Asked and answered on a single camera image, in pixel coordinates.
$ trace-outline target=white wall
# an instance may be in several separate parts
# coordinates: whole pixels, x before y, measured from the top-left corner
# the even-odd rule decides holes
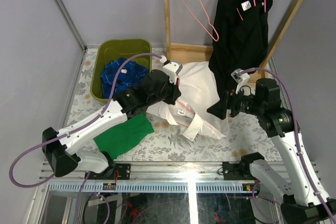
[[[163,0],[63,0],[87,45],[111,38],[140,37],[154,46],[165,45]],[[211,21],[218,0],[202,0]],[[274,0],[269,14],[270,36],[274,33],[291,0]],[[197,0],[187,4],[207,24]],[[211,44],[211,38],[187,11],[180,0],[171,0],[172,42]]]
[[[335,0],[304,0],[274,54],[298,112],[303,140],[335,198]]]
[[[21,224],[35,189],[9,181],[12,161],[58,129],[81,56],[53,0],[0,0],[0,222]],[[15,169],[22,183],[35,183],[42,151]]]

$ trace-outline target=laundry basket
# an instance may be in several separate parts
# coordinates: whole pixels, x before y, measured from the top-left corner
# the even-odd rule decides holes
[[[97,53],[96,63],[94,64],[93,76],[90,92],[93,98],[98,101],[107,102],[103,95],[101,73],[111,60],[119,58],[130,58],[144,52],[151,52],[152,46],[145,39],[112,39],[100,45]],[[151,56],[137,57],[133,61],[152,70]]]

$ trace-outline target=black garment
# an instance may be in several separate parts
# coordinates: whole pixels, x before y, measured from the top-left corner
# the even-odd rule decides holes
[[[246,1],[250,2],[251,8],[244,11],[242,3]],[[225,90],[236,88],[237,83],[230,76],[234,70],[259,67],[267,56],[267,17],[273,0],[266,0],[266,12],[263,1],[256,0],[254,6],[253,0],[218,0],[214,27],[219,41],[213,41],[209,68],[215,75],[220,98]]]

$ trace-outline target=wooden frame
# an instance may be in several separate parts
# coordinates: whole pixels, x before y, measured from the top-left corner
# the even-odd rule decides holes
[[[272,39],[269,42],[268,53],[266,59],[260,65],[265,67],[274,54],[275,49],[279,45],[284,36],[290,22],[293,20],[303,0],[291,0],[282,20],[279,23]],[[206,61],[209,60],[213,51],[212,46],[189,45],[171,43],[170,34],[170,0],[164,0],[164,17],[166,31],[167,59],[177,60],[181,63]],[[250,84],[254,84],[256,80],[265,77],[264,72],[256,72],[250,77]]]

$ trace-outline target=floral pattern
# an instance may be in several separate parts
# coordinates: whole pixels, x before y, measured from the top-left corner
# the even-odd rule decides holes
[[[104,105],[90,94],[97,51],[88,49],[86,53],[68,125],[84,119]],[[152,51],[165,55],[165,48],[153,48]],[[153,58],[152,68],[162,69],[162,63]],[[238,161],[242,155],[252,152],[260,152],[267,161],[281,160],[277,149],[252,115],[240,113],[229,119],[228,137],[215,140],[198,135],[193,142],[181,135],[179,126],[169,125],[166,120],[154,115],[146,116],[152,123],[154,132],[147,135],[135,148],[120,155],[118,161]],[[93,140],[88,141],[82,149],[99,151]]]

